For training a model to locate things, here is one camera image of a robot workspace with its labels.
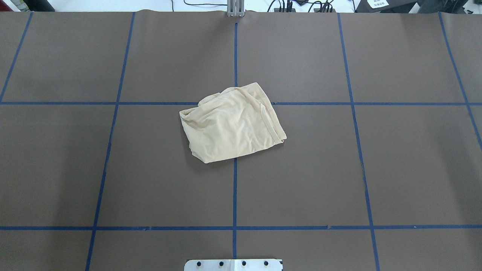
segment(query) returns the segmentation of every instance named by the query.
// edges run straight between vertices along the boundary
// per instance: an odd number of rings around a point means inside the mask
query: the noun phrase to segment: grid square
[[[195,102],[233,86],[234,19],[179,16],[136,13],[122,101]]]
[[[482,152],[465,106],[356,111],[374,224],[482,223]]]
[[[28,13],[0,13],[0,93],[5,84],[13,57],[24,33]]]
[[[482,16],[458,16],[442,13],[443,25],[452,50],[459,76],[464,85],[469,102],[482,102]]]
[[[113,111],[0,107],[0,225],[92,225]]]
[[[336,14],[246,12],[238,32],[239,85],[274,102],[350,101]]]
[[[350,106],[275,110],[288,139],[238,158],[238,225],[368,225]]]
[[[98,231],[90,270],[184,270],[190,259],[231,259],[232,233]]]
[[[131,17],[35,13],[3,100],[115,101]]]
[[[482,270],[481,229],[376,230],[383,270]]]
[[[369,230],[239,230],[238,258],[279,258],[285,270],[375,270]]]
[[[341,20],[356,102],[464,102],[437,14]]]
[[[179,118],[189,106],[120,106],[102,226],[231,226],[233,160],[192,156]]]
[[[85,270],[90,230],[0,230],[0,270]]]

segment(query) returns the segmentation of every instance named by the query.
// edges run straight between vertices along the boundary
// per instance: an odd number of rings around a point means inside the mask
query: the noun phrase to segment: metal bracket
[[[184,271],[283,271],[279,259],[189,260]]]
[[[228,17],[244,17],[244,0],[228,0]]]

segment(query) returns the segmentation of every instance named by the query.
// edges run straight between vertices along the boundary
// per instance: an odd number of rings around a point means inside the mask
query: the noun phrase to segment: white metal plate
[[[189,260],[184,271],[282,271],[280,259]]]

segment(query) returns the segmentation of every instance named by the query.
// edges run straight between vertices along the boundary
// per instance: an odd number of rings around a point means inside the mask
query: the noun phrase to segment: black cable
[[[301,2],[301,4],[298,3],[298,5],[300,5],[300,6],[303,5],[303,4],[312,4],[312,2],[308,2],[308,0],[305,0],[304,2]]]
[[[316,3],[319,3],[319,4],[320,4],[320,10],[321,10],[321,7],[323,6],[323,3],[322,3],[321,1],[314,1],[313,3],[311,3],[311,6],[309,7],[308,12],[311,11],[311,8],[312,8],[313,5],[316,4]]]
[[[273,0],[273,2],[271,2],[271,4],[269,4],[268,11],[266,11],[266,12],[269,12],[269,10],[271,9],[271,6],[273,5],[273,3],[274,3],[275,1],[276,1],[276,0]]]
[[[458,2],[458,0],[455,0],[455,2],[453,3],[452,10],[450,11],[450,13],[454,13],[455,6],[457,5],[457,2]]]
[[[205,4],[190,4],[190,3],[186,3],[186,0],[184,0],[184,4],[189,5],[189,6],[227,6],[227,4],[209,4],[209,3],[205,3]]]
[[[320,8],[318,10],[318,12],[322,13],[322,12],[325,12],[325,8],[328,6],[328,0],[326,0],[326,2],[323,4],[322,8]]]
[[[333,10],[333,5],[331,3],[333,3],[334,0],[331,0],[330,2],[328,2],[328,0],[326,0],[326,10],[323,10],[323,12],[327,12],[327,13],[330,13],[330,8],[331,10]]]

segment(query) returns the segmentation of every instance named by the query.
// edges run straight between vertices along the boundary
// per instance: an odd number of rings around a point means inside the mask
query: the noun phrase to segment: fabric fold
[[[231,159],[283,143],[286,134],[258,83],[207,96],[179,112],[192,155],[204,163]]]

